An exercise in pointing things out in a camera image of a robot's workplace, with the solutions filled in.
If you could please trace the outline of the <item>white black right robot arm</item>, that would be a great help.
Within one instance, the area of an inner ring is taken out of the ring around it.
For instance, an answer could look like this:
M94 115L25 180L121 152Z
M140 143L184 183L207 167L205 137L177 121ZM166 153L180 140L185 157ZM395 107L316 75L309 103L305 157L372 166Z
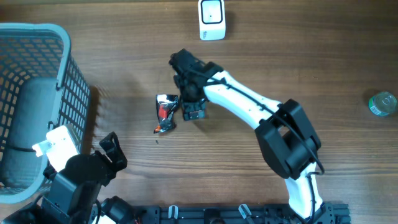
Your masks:
M267 165L285 180L290 208L301 220L315 223L323 204L315 176L325 169L318 158L321 141L301 105L262 96L186 49L172 54L169 65L175 71L184 120L203 119L210 102L244 121L254 130Z

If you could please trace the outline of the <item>black red snack packet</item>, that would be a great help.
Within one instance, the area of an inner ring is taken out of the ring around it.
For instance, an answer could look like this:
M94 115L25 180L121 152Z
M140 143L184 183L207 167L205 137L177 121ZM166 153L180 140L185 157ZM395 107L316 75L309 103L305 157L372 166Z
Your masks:
M173 115L178 108L179 98L177 95L156 95L156 114L159 123L154 129L154 134L164 133L175 128Z

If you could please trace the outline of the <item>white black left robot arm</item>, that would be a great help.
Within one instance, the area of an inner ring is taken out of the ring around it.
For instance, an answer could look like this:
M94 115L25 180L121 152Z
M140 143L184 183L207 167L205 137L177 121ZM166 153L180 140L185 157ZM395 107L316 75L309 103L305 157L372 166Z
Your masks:
M119 197L99 203L100 188L127 167L116 133L99 142L99 151L71 157L52 178L48 193L6 217L3 223L134 223L131 207Z

